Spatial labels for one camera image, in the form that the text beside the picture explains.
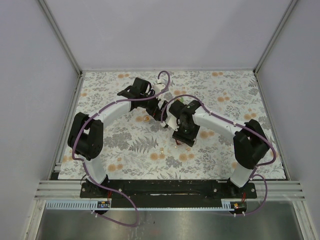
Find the gray wall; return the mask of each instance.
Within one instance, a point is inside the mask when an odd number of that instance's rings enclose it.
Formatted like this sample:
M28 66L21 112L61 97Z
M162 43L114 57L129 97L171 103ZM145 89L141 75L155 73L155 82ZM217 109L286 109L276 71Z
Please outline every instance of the gray wall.
M36 0L0 1L0 233L17 240L77 75Z
M290 0L47 0L82 69L253 69Z
M289 172L320 231L320 1L302 0L258 73Z

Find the floral pattern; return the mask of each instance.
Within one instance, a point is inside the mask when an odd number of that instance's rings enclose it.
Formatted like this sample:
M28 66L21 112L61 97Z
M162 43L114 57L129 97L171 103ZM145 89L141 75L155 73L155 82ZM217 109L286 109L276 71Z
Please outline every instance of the floral pattern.
M239 121L256 119L274 144L252 71L174 71L172 84L163 99L181 94L194 95L213 111ZM76 113L93 113L110 103L118 92L136 77L155 83L158 72L87 72ZM180 99L189 103L187 97ZM201 127L193 147L179 144L173 130L163 128L144 109L137 108L104 129L104 148L100 154L110 179L227 179L237 166L233 144L226 138ZM261 162L272 159L269 151ZM280 157L260 167L257 173L266 179L285 179ZM84 169L71 158L66 146L59 179L81 179Z

